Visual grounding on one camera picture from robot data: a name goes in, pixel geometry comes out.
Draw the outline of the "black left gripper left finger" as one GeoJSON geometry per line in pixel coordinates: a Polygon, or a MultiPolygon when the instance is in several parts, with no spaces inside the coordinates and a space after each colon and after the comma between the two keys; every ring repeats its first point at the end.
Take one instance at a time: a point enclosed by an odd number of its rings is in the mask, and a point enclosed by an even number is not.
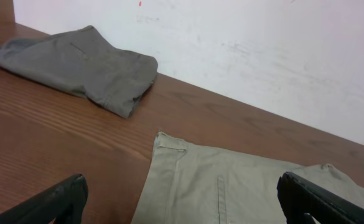
{"type": "Polygon", "coordinates": [[[87,199],[86,178],[81,174],[74,174],[19,205],[2,212],[0,224],[80,224],[87,199]]]}

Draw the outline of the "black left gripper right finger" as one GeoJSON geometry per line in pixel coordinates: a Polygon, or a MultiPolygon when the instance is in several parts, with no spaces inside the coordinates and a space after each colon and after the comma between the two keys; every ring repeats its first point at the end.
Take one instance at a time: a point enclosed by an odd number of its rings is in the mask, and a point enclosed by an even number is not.
{"type": "Polygon", "coordinates": [[[278,180],[278,200],[287,224],[364,224],[364,209],[292,173],[278,180]]]}

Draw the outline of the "beige khaki shorts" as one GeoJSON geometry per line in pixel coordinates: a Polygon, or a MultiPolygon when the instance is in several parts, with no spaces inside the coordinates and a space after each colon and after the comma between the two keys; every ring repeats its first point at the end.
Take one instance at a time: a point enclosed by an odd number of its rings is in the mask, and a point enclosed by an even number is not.
{"type": "Polygon", "coordinates": [[[293,172],[364,208],[364,188],[332,164],[301,166],[158,133],[133,223],[285,223],[277,184],[293,172]]]}

